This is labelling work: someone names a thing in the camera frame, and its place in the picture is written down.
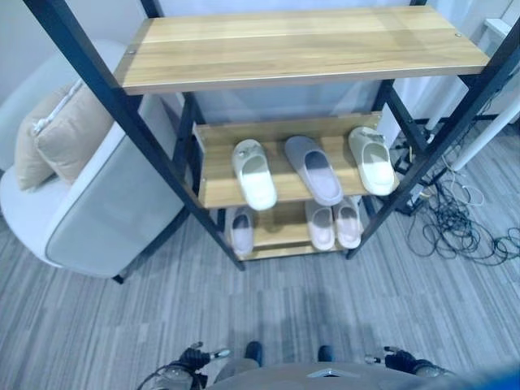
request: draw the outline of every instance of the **white armchair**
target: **white armchair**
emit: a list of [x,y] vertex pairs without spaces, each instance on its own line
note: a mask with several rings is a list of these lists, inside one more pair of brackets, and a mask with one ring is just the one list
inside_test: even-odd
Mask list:
[[[113,70],[124,46],[95,41]],[[179,213],[183,204],[121,127],[105,140],[70,186],[59,178],[29,191],[16,183],[15,140],[24,116],[48,93],[77,80],[58,53],[0,106],[0,206],[19,240],[41,259],[86,275],[118,275]],[[172,157],[176,134],[161,99],[145,95],[139,112]]]

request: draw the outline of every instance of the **wooden shelf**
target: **wooden shelf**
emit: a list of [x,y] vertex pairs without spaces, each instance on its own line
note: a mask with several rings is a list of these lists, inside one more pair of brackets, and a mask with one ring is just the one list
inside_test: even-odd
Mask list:
[[479,73],[430,6],[147,19],[115,76],[130,94]]
[[321,251],[310,243],[302,201],[276,205],[255,214],[254,251],[242,260],[277,258]]
[[340,118],[199,126],[197,132],[205,152],[199,199],[206,208],[246,204],[232,167],[233,149],[246,138],[259,141],[266,150],[278,202],[311,199],[309,190],[285,157],[284,142],[297,134],[315,139],[327,153],[345,195],[367,194],[346,136],[358,126],[377,127],[379,119],[380,112],[373,112]]

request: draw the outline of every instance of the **beige pillow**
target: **beige pillow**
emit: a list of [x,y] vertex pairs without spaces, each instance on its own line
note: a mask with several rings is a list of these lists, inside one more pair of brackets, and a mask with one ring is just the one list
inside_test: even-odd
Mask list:
[[33,129],[38,120],[46,118],[52,112],[70,88],[70,85],[62,87],[44,98],[19,126],[15,148],[15,171],[18,185],[22,190],[39,185],[53,174],[52,168],[34,145]]
[[114,120],[83,84],[56,117],[35,135],[38,153],[72,184],[92,158]]

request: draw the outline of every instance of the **white pole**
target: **white pole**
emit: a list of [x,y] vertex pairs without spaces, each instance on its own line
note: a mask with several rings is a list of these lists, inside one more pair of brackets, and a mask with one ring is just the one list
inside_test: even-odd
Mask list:
[[458,156],[452,164],[454,171],[459,171],[470,161],[504,126],[520,112],[520,94],[509,104],[505,110],[493,120],[476,140]]
[[434,107],[433,113],[430,116],[430,120],[428,120],[428,123],[426,123],[426,130],[433,130],[434,127],[439,123],[440,118],[443,117],[444,113],[448,109],[448,107],[453,103],[455,98],[458,96],[458,94],[461,91],[462,86],[458,82],[458,80],[454,80],[453,78],[449,78],[449,84],[448,81],[446,83],[443,83],[447,87],[446,92],[442,99],[438,102],[438,104]]

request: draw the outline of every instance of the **white slipper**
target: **white slipper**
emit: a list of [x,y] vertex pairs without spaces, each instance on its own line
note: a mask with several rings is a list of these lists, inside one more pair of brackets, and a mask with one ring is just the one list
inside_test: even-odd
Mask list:
[[349,147],[366,191],[374,195],[391,193],[394,172],[383,135],[373,128],[355,128],[349,134]]
[[322,206],[332,206],[343,198],[343,189],[327,155],[307,136],[292,136],[285,142],[285,154],[294,170]]
[[254,247],[253,211],[247,207],[232,207],[226,210],[226,237],[238,256],[247,256]]
[[319,250],[331,249],[335,240],[332,209],[315,201],[306,201],[305,216],[312,245]]
[[245,201],[255,210],[270,209],[277,195],[266,154],[259,142],[243,140],[233,151],[235,175]]
[[352,198],[344,197],[339,205],[332,207],[332,212],[340,245],[347,249],[357,248],[361,244],[363,231],[358,204]]

